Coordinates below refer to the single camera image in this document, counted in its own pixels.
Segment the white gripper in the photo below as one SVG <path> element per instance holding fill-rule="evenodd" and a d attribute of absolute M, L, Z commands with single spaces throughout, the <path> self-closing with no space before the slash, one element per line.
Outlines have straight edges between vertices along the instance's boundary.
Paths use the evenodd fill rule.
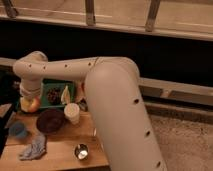
<path fill-rule="evenodd" d="M 34 99 L 40 97 L 43 91 L 43 83 L 41 80 L 22 79 L 20 83 L 20 94 L 26 99 Z"/>

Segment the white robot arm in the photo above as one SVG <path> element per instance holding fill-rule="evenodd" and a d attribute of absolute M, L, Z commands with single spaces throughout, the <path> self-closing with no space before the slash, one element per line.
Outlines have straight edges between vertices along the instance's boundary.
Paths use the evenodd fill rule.
<path fill-rule="evenodd" d="M 50 62 L 35 51 L 17 60 L 20 91 L 32 99 L 42 81 L 80 81 L 111 171 L 168 171 L 139 89 L 140 72 L 126 57 Z"/>

